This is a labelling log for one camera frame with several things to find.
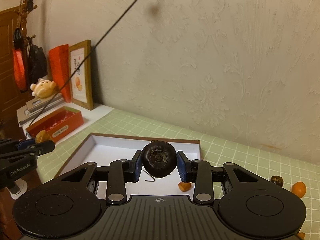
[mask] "door panel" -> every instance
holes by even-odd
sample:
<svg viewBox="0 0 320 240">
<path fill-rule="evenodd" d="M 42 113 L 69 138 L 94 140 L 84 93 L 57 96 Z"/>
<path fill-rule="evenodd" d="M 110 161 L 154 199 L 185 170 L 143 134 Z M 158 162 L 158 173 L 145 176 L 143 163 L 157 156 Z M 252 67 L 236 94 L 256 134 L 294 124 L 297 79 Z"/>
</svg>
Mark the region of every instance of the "door panel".
<svg viewBox="0 0 320 240">
<path fill-rule="evenodd" d="M 16 110 L 29 100 L 27 93 L 20 93 L 13 73 L 13 31 L 17 15 L 12 8 L 0 12 L 0 120 L 2 123 L 17 118 Z"/>
</svg>

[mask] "framed artwork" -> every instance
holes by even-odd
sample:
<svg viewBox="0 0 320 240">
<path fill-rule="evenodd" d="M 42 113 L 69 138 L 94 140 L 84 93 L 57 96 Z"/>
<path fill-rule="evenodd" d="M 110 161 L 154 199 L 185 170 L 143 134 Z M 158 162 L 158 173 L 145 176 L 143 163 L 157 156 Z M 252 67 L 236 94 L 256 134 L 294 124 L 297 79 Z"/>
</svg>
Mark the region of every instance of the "framed artwork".
<svg viewBox="0 0 320 240">
<path fill-rule="evenodd" d="M 91 49 L 86 40 L 69 47 L 69 76 L 80 65 Z M 70 80 L 71 101 L 86 109 L 93 109 L 90 57 Z"/>
</svg>

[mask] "plush bear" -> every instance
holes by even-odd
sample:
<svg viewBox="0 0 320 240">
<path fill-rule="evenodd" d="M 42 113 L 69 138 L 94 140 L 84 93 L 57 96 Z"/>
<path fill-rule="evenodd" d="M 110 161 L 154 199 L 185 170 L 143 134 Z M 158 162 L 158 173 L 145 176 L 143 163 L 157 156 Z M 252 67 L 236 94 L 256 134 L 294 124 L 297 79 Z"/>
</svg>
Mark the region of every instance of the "plush bear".
<svg viewBox="0 0 320 240">
<path fill-rule="evenodd" d="M 50 80 L 40 79 L 38 84 L 31 84 L 30 89 L 33 91 L 32 95 L 38 98 L 47 98 L 54 93 L 56 83 Z"/>
</svg>

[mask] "silver screw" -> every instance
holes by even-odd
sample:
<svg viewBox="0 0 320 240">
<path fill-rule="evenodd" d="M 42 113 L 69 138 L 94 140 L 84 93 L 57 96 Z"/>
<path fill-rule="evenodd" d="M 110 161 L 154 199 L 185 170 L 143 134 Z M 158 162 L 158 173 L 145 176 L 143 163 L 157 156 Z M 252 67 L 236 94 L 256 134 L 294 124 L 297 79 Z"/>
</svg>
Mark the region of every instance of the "silver screw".
<svg viewBox="0 0 320 240">
<path fill-rule="evenodd" d="M 211 199 L 211 196 L 207 193 L 201 193 L 196 195 L 196 199 L 199 201 L 209 201 Z"/>
<path fill-rule="evenodd" d="M 120 201 L 124 199 L 124 196 L 119 193 L 113 193 L 108 196 L 108 199 L 111 201 Z"/>
</svg>

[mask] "wooden coat rack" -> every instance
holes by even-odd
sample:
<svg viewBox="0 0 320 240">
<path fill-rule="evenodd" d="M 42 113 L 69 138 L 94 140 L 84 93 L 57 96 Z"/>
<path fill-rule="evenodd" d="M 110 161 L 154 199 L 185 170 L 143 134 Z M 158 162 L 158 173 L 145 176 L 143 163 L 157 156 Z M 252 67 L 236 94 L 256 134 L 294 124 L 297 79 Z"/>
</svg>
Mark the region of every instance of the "wooden coat rack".
<svg viewBox="0 0 320 240">
<path fill-rule="evenodd" d="M 27 16 L 30 12 L 27 10 L 27 2 L 28 0 L 23 0 L 22 5 L 21 5 L 21 12 L 14 11 L 20 16 L 20 29 L 21 29 L 21 35 L 23 37 L 23 50 L 22 50 L 22 60 L 23 60 L 23 65 L 25 67 L 25 72 L 28 73 L 28 42 L 29 40 L 33 39 L 36 37 L 36 35 L 33 35 L 32 37 L 27 36 Z"/>
</svg>

